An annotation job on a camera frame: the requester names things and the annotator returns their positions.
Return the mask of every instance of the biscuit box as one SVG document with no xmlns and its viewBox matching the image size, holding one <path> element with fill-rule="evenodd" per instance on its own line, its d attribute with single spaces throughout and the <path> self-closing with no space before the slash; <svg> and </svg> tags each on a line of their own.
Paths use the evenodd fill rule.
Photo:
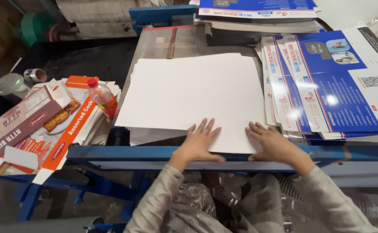
<svg viewBox="0 0 378 233">
<path fill-rule="evenodd" d="M 45 85 L 0 117 L 0 157 L 72 101 L 65 85 L 53 90 Z"/>
</svg>

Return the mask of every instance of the photo of people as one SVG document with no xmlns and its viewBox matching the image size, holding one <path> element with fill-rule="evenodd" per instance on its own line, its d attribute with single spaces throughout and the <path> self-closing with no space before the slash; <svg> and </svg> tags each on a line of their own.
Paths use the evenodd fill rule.
<svg viewBox="0 0 378 233">
<path fill-rule="evenodd" d="M 351 52 L 336 52 L 331 53 L 334 61 L 338 64 L 351 64 L 351 63 L 359 63 L 356 56 Z"/>
<path fill-rule="evenodd" d="M 346 39 L 330 40 L 326 42 L 330 53 L 344 52 L 350 49 Z"/>
</svg>

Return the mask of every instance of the sleeve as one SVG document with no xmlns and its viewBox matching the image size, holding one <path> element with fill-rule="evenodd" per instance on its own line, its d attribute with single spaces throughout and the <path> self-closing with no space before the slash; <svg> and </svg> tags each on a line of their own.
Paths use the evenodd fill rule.
<svg viewBox="0 0 378 233">
<path fill-rule="evenodd" d="M 174 167 L 165 165 L 158 177 L 140 200 L 126 225 L 126 233 L 159 232 L 163 217 L 174 201 L 183 182 L 183 175 Z"/>
<path fill-rule="evenodd" d="M 294 186 L 332 232 L 378 233 L 378 228 L 370 224 L 362 211 L 319 167 L 299 178 Z"/>
</svg>

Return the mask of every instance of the qr code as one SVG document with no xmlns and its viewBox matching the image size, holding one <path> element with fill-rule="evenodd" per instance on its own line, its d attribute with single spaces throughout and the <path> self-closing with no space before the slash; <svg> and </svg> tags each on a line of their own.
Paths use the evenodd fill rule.
<svg viewBox="0 0 378 233">
<path fill-rule="evenodd" d="M 363 77 L 362 81 L 366 87 L 378 87 L 378 77 Z"/>
</svg>

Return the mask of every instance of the plastic bottle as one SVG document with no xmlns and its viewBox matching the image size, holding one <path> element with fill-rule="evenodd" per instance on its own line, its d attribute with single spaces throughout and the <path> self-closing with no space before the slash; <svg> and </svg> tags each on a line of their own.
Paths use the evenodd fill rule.
<svg viewBox="0 0 378 233">
<path fill-rule="evenodd" d="M 87 84 L 90 87 L 88 90 L 90 98 L 97 107 L 103 109 L 104 114 L 113 121 L 118 104 L 113 93 L 111 93 L 106 85 L 98 83 L 95 79 L 89 79 Z"/>
</svg>

